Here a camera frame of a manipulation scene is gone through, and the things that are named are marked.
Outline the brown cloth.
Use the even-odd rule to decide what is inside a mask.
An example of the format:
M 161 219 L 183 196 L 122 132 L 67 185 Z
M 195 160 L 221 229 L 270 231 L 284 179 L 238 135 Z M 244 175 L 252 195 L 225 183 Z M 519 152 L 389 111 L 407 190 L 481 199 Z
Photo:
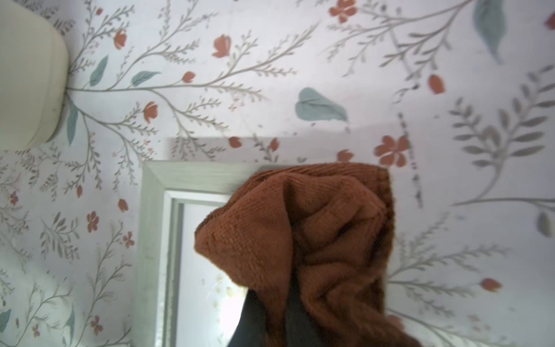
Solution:
M 324 346 L 417 346 L 384 312 L 394 206 L 383 167 L 264 171 L 202 221 L 195 251 L 255 291 L 267 313 L 266 346 L 286 346 L 292 277 Z

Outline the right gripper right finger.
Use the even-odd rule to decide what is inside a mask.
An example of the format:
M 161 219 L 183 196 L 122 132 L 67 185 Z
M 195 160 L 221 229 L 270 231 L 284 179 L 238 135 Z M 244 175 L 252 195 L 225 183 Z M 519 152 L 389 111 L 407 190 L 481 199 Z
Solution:
M 286 346 L 323 347 L 315 321 L 306 311 L 302 301 L 299 282 L 292 277 L 286 305 Z

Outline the green picture frame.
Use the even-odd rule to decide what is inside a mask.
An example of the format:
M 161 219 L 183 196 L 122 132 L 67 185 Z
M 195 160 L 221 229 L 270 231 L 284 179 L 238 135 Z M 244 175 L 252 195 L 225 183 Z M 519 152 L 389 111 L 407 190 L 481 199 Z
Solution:
M 246 296 L 194 249 L 195 230 L 263 164 L 151 161 L 144 165 L 133 346 L 225 346 Z

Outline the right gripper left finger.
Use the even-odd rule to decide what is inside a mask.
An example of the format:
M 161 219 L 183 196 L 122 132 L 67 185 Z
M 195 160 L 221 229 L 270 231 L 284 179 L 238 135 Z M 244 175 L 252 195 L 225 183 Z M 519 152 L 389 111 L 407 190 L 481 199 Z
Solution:
M 236 330 L 228 347 L 265 347 L 267 313 L 253 290 L 248 290 Z

